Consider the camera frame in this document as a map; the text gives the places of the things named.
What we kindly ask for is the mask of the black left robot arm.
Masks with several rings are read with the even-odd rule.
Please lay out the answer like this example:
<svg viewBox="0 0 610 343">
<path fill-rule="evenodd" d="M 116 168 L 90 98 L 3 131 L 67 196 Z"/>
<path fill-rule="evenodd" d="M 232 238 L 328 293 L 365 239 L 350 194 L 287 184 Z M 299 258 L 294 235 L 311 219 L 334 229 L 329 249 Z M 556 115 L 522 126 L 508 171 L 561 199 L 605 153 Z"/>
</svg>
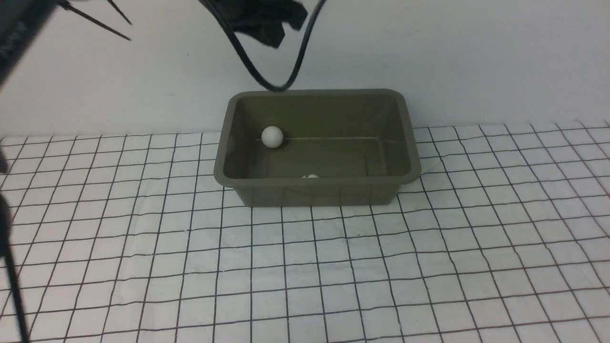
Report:
<svg viewBox="0 0 610 343">
<path fill-rule="evenodd" d="M 284 92 L 292 87 L 299 74 L 311 33 L 325 2 L 320 0 L 312 12 L 308 12 L 303 4 L 296 0 L 203 0 L 201 4 L 223 29 L 237 56 L 255 81 L 267 91 Z M 77 9 L 69 0 L 3 0 L 0 7 L 2 81 L 9 77 L 45 23 L 59 7 L 125 39 L 124 34 Z M 304 34 L 288 80 L 283 85 L 273 85 L 253 65 L 237 34 L 242 33 L 262 45 L 278 48 L 284 39 L 284 24 L 296 31 L 303 29 Z"/>
</svg>

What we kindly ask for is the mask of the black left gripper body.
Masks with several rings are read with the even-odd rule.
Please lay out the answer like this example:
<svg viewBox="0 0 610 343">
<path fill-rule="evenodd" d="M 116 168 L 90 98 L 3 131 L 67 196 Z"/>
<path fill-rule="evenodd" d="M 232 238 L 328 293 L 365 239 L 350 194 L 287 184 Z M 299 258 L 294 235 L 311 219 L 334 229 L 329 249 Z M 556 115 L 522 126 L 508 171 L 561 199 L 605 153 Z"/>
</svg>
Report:
<svg viewBox="0 0 610 343">
<path fill-rule="evenodd" d="M 212 0 L 211 4 L 231 32 L 273 48 L 284 39 L 284 24 L 299 31 L 308 16 L 303 4 L 295 0 Z"/>
</svg>

